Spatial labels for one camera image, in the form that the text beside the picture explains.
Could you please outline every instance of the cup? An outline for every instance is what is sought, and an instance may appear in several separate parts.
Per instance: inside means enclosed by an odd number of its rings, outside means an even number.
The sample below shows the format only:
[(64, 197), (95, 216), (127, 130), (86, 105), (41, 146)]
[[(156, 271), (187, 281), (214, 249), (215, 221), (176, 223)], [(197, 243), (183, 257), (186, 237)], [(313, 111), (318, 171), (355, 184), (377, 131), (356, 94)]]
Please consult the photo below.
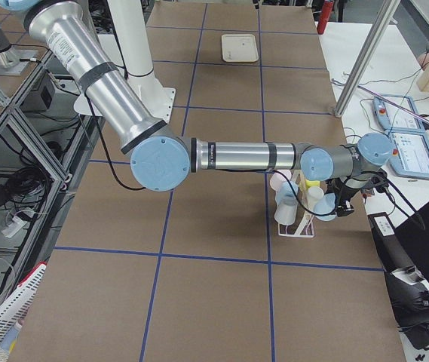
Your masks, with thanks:
[[(335, 208), (335, 199), (335, 194), (325, 194), (321, 200), (314, 205), (313, 211), (315, 213), (329, 213)], [(336, 218), (336, 213), (326, 216), (317, 216), (317, 218), (322, 221), (331, 221)]]
[[(291, 171), (290, 170), (279, 170), (287, 179), (291, 179)], [(273, 173), (269, 180), (270, 187), (276, 192), (280, 191), (281, 186), (287, 181), (284, 177), (282, 177), (279, 173)]]
[[(295, 184), (294, 181), (290, 181), (291, 186), (295, 189), (296, 194), (298, 194), (298, 185)], [(274, 199), (276, 200), (276, 205), (280, 204), (281, 199), (290, 197), (293, 200), (295, 199), (295, 196), (293, 194), (293, 190), (290, 187), (290, 184), (285, 181), (284, 184), (281, 186), (280, 191), (276, 193), (276, 196)]]
[(306, 198), (308, 200), (308, 210), (314, 211), (314, 205), (323, 198), (325, 193), (323, 189), (318, 186), (310, 187), (306, 192)]
[(280, 201), (274, 213), (274, 219), (281, 225), (292, 225), (296, 219), (298, 204), (293, 197), (286, 197)]

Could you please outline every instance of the blue tape line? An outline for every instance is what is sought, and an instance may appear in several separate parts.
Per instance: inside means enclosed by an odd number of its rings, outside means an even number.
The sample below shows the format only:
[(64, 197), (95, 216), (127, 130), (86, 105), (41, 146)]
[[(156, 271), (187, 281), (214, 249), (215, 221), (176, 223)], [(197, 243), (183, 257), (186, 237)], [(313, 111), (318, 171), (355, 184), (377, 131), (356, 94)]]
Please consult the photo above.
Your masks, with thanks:
[(207, 13), (207, 4), (205, 4), (205, 6), (204, 6), (204, 15), (203, 15), (203, 18), (202, 18), (201, 31), (199, 32), (198, 49), (196, 50), (195, 63), (194, 63), (194, 67), (192, 69), (191, 86), (189, 87), (189, 94), (188, 94), (188, 97), (187, 97), (187, 105), (186, 105), (186, 108), (185, 108), (184, 123), (182, 124), (182, 133), (181, 133), (181, 136), (184, 136), (185, 128), (187, 127), (187, 117), (188, 117), (188, 114), (189, 114), (189, 107), (191, 105), (192, 88), (194, 87), (194, 79), (195, 79), (196, 70), (197, 70), (197, 67), (198, 67), (199, 51), (201, 49), (202, 33), (203, 33), (204, 23), (206, 21), (206, 13)]
[[(259, 35), (259, 79), (261, 85), (261, 117), (262, 117), (262, 140), (266, 142), (265, 127), (265, 89), (262, 74), (262, 37), (261, 37), (261, 14), (260, 9), (257, 11), (258, 16), (258, 35)], [(273, 301), (273, 268), (271, 267), (271, 233), (269, 218), (269, 197), (268, 197), (268, 175), (265, 174), (265, 222), (266, 222), (266, 247), (268, 249), (268, 292), (269, 292), (269, 327), (271, 337), (271, 362), (276, 362), (276, 343), (274, 337), (274, 301)]]
[(149, 301), (149, 310), (147, 311), (146, 327), (144, 329), (144, 337), (142, 338), (142, 347), (140, 350), (139, 362), (144, 361), (144, 356), (146, 354), (147, 337), (149, 335), (149, 327), (150, 327), (150, 322), (151, 322), (151, 317), (152, 317), (152, 309), (154, 308), (154, 299), (155, 299), (155, 292), (157, 291), (157, 282), (158, 282), (158, 278), (159, 278), (159, 271), (161, 270), (162, 251), (164, 249), (164, 242), (165, 242), (166, 234), (167, 234), (167, 225), (169, 223), (170, 208), (172, 206), (173, 194), (174, 194), (174, 191), (171, 191), (170, 196), (169, 196), (169, 203), (167, 204), (166, 219), (164, 222), (164, 230), (162, 231), (161, 246), (159, 247), (157, 265), (155, 266), (154, 283), (152, 284), (151, 299)]
[(166, 253), (163, 253), (162, 256), (165, 256), (167, 258), (175, 258), (175, 259), (211, 260), (215, 262), (245, 262), (248, 264), (268, 264), (266, 260), (222, 258), (217, 256), (166, 254)]
[[(152, 62), (153, 63), (172, 63), (172, 64), (199, 64), (202, 66), (250, 66), (250, 67), (259, 66), (258, 64), (188, 62), (184, 60), (153, 60)], [(314, 67), (314, 66), (262, 66), (262, 67), (263, 68), (281, 68), (281, 69), (326, 70), (326, 68), (320, 68), (320, 67)]]
[(349, 265), (330, 265), (330, 264), (311, 264), (306, 262), (271, 262), (273, 265), (299, 266), (303, 268), (321, 268), (321, 269), (341, 269), (341, 270), (358, 270), (362, 272), (383, 272), (382, 268), (370, 268), (366, 266), (349, 266)]
[(135, 251), (135, 250), (113, 250), (113, 249), (100, 249), (92, 247), (61, 247), (55, 246), (55, 250), (70, 250), (70, 251), (87, 251), (90, 253), (106, 253), (106, 254), (130, 254), (130, 255), (142, 255), (142, 256), (158, 256), (158, 253), (149, 253), (146, 251)]
[(316, 32), (274, 32), (268, 30), (239, 30), (239, 29), (209, 29), (209, 28), (187, 28), (183, 26), (146, 26), (153, 29), (179, 29), (179, 30), (205, 30), (209, 32), (258, 32), (262, 34), (293, 34), (293, 35), (318, 35)]
[[(148, 251), (103, 249), (103, 248), (95, 248), (95, 247), (55, 246), (54, 249), (83, 251), (87, 253), (130, 254), (130, 255), (157, 256), (157, 257), (162, 256), (162, 257), (173, 258), (173, 259), (212, 260), (217, 262), (246, 262), (249, 264), (269, 264), (270, 263), (268, 260), (223, 258), (218, 256), (202, 256), (202, 255), (187, 255), (187, 254), (172, 254), (172, 253), (153, 253)], [(294, 266), (299, 268), (341, 269), (341, 270), (355, 270), (355, 271), (361, 271), (361, 272), (383, 272), (382, 268), (371, 268), (368, 266), (313, 264), (313, 263), (306, 263), (306, 262), (276, 262), (273, 260), (271, 261), (271, 264), (282, 265), (282, 266)]]

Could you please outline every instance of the white cup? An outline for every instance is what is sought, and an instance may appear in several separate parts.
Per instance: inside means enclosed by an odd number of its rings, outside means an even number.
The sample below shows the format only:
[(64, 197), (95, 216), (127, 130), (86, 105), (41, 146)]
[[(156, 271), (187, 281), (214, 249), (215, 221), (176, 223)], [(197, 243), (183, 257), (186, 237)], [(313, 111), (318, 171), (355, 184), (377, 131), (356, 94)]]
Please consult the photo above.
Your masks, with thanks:
[[(291, 179), (291, 171), (290, 170), (279, 170), (287, 179)], [(273, 173), (269, 180), (270, 187), (276, 192), (280, 191), (281, 186), (287, 181), (284, 177), (282, 177), (279, 173)]]
[(293, 197), (283, 198), (274, 213), (274, 219), (281, 225), (292, 225), (296, 219), (298, 204)]
[(323, 198), (325, 193), (319, 186), (312, 186), (306, 192), (306, 198), (308, 199), (308, 210), (314, 211), (314, 205)]

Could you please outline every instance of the red fire extinguisher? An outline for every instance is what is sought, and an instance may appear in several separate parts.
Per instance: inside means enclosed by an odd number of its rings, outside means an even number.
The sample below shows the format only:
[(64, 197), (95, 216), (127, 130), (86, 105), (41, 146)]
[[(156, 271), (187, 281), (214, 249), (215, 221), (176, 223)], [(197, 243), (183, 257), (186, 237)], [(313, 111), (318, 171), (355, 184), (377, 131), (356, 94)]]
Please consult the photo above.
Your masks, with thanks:
[(329, 16), (332, 13), (334, 0), (325, 0), (323, 8), (321, 9), (320, 19), (318, 20), (317, 31), (318, 34), (325, 32), (326, 23), (328, 23)]

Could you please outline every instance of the white table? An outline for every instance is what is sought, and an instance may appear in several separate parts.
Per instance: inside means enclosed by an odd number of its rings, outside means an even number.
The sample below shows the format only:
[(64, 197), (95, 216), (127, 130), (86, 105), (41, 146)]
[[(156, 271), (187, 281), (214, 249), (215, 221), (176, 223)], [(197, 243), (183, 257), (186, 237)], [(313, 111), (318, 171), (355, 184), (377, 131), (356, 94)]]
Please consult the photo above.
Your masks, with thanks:
[[(320, 36), (320, 41), (331, 78), (343, 83), (346, 82), (348, 77), (345, 73), (351, 71), (370, 27), (371, 25), (369, 24), (327, 24), (325, 33)], [(396, 81), (414, 74), (418, 69), (420, 69), (420, 66), (400, 34), (400, 31), (395, 25), (390, 25), (370, 61), (361, 83), (379, 79)], [(412, 96), (414, 100), (418, 100), (429, 96), (429, 93), (423, 93), (418, 89), (416, 84), (417, 78), (418, 75), (398, 81), (397, 83), (369, 83), (366, 87), (382, 94), (404, 95), (408, 92), (409, 96)], [(333, 85), (333, 90), (335, 92), (335, 97), (338, 99), (342, 89)], [(353, 128), (356, 134), (360, 136), (371, 132), (369, 122), (363, 114), (360, 105), (360, 101), (364, 98), (372, 98), (372, 96), (362, 90), (357, 90), (342, 118), (343, 125)], [(371, 102), (365, 101), (363, 104), (370, 118), (371, 126), (377, 130), (382, 130), (373, 116)], [(419, 113), (429, 114), (429, 98), (420, 102), (415, 102), (415, 104)], [(353, 132), (349, 129), (345, 129), (345, 134), (348, 136), (353, 134)], [(415, 181), (413, 179), (398, 177), (390, 167), (387, 166), (384, 167), (384, 169), (388, 172), (390, 180), (400, 188), (402, 193), (417, 209), (429, 202), (429, 181), (421, 179)], [(397, 203), (406, 212), (412, 214), (400, 197), (395, 195), (395, 198)], [(376, 194), (366, 201), (367, 213), (379, 213), (383, 211), (390, 213), (392, 209), (393, 205), (388, 201), (385, 195)], [(395, 210), (390, 218), (395, 226), (398, 226), (406, 219), (398, 210)], [(413, 362), (414, 358), (419, 354), (426, 354), (425, 360), (429, 360), (429, 351), (422, 351), (421, 353), (412, 347), (404, 335), (401, 335), (400, 338), (403, 342), (407, 361)]]

